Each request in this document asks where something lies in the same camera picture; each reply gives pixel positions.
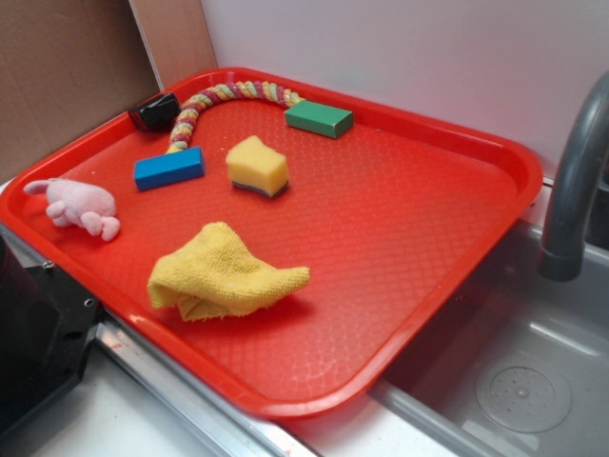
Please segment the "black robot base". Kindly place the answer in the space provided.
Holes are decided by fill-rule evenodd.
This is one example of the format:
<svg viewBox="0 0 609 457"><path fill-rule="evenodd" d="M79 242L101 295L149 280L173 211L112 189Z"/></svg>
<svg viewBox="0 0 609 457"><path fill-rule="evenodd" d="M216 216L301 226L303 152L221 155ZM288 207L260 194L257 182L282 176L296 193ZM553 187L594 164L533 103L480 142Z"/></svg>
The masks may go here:
<svg viewBox="0 0 609 457"><path fill-rule="evenodd" d="M83 379L102 312L97 297L50 262L23 266L1 241L1 436Z"/></svg>

